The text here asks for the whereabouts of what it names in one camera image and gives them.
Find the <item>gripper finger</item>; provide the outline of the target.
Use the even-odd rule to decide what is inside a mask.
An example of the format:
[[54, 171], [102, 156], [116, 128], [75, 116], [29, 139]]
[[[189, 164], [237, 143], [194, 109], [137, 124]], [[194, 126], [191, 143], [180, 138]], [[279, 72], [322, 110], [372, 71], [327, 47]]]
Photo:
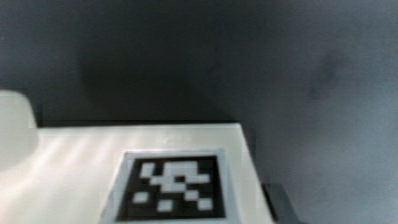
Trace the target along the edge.
[[283, 186], [279, 184], [265, 184], [263, 193], [276, 224], [301, 224]]

